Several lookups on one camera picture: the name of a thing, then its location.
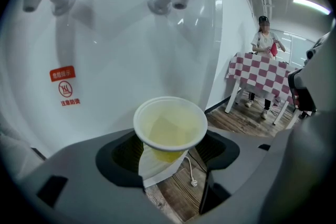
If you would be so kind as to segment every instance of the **black pants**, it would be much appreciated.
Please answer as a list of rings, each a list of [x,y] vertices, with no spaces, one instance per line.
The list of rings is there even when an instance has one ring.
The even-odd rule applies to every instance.
[[[253,100],[254,100],[254,96],[255,96],[255,94],[252,93],[252,92],[250,92],[248,98],[249,98],[251,101],[253,101]],[[265,109],[266,109],[266,110],[269,110],[270,105],[271,105],[271,101],[265,99]]]

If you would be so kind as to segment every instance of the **cup rim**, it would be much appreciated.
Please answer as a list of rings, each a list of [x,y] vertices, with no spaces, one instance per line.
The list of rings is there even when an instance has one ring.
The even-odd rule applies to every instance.
[[[143,135],[139,123],[138,123],[138,118],[140,113],[142,112],[143,109],[145,109],[148,105],[155,103],[155,102],[160,102],[160,101],[164,101],[164,100],[180,100],[183,101],[185,103],[188,103],[189,105],[193,106],[195,108],[196,111],[200,112],[200,120],[202,121],[202,125],[203,125],[203,129],[199,132],[200,135],[197,137],[197,139],[192,140],[191,142],[184,144],[182,146],[164,146],[161,144],[158,144],[156,142],[153,142],[152,140],[148,139],[146,136]],[[133,127],[135,130],[136,135],[138,136],[138,138],[144,142],[146,145],[156,149],[156,150],[160,150],[160,151],[167,151],[167,152],[176,152],[176,151],[184,151],[187,150],[191,147],[194,147],[195,145],[197,145],[205,136],[206,131],[207,131],[207,127],[208,127],[208,123],[207,123],[207,118],[204,114],[204,112],[199,108],[198,105],[196,105],[195,103],[183,99],[183,98],[179,98],[179,97],[157,97],[157,98],[153,98],[150,99],[146,102],[144,102],[142,105],[140,105],[138,107],[138,109],[135,111],[134,117],[133,117]]]

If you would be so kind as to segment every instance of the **checkered tablecloth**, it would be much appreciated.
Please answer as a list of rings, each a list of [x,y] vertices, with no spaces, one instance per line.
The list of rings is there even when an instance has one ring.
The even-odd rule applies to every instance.
[[[239,52],[231,60],[226,78],[237,79],[241,83],[272,93],[274,99],[271,101],[275,103],[280,98],[293,104],[288,74],[295,70],[297,68],[277,60]]]

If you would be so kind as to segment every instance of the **woman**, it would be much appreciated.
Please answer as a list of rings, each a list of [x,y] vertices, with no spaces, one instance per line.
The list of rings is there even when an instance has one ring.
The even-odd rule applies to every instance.
[[[279,40],[278,36],[269,31],[269,20],[266,16],[259,17],[259,31],[255,34],[251,44],[252,50],[257,52],[258,55],[268,57],[270,59],[275,59],[273,54],[271,53],[271,47],[275,43],[278,48],[281,48],[283,52],[286,51],[285,47]],[[248,108],[251,107],[255,94],[250,92],[249,101],[245,104]],[[271,105],[271,101],[265,99],[265,108],[261,114],[263,119],[266,119],[267,112],[269,111],[269,107]]]

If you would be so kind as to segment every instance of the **white t-shirt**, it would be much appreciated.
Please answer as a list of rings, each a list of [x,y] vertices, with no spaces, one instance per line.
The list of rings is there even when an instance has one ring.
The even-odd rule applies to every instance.
[[[269,32],[268,36],[264,35],[262,32],[258,32],[254,35],[254,38],[253,38],[251,44],[252,44],[252,46],[256,46],[256,47],[259,47],[261,49],[266,49],[267,47],[272,47],[273,43],[275,42],[276,45],[277,45],[277,48],[280,48],[278,40],[279,40],[279,37],[272,32]],[[258,52],[258,55],[265,56],[265,57],[268,57],[268,58],[271,58],[271,59],[275,59],[275,57],[273,56],[272,53],[268,54],[266,52]]]

